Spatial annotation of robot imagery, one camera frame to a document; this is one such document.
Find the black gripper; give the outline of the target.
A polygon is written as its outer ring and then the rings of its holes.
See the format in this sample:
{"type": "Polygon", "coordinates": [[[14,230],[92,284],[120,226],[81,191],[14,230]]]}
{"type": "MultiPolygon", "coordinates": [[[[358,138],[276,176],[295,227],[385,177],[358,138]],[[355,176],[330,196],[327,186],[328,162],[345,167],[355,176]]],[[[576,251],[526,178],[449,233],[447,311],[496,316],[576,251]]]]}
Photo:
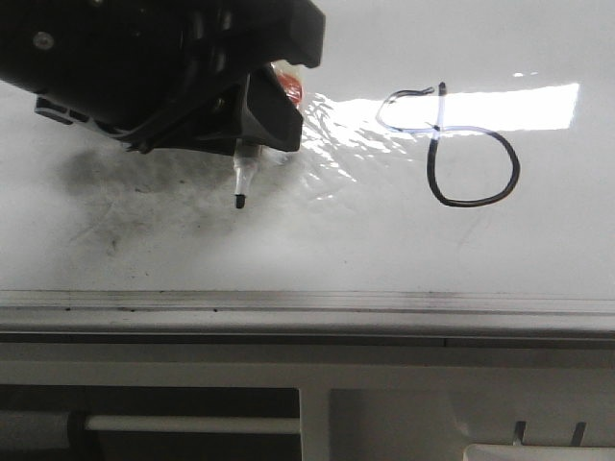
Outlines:
{"type": "Polygon", "coordinates": [[[310,1],[5,1],[1,79],[142,154],[292,153],[303,116],[271,64],[319,66],[325,30],[310,1]]]}

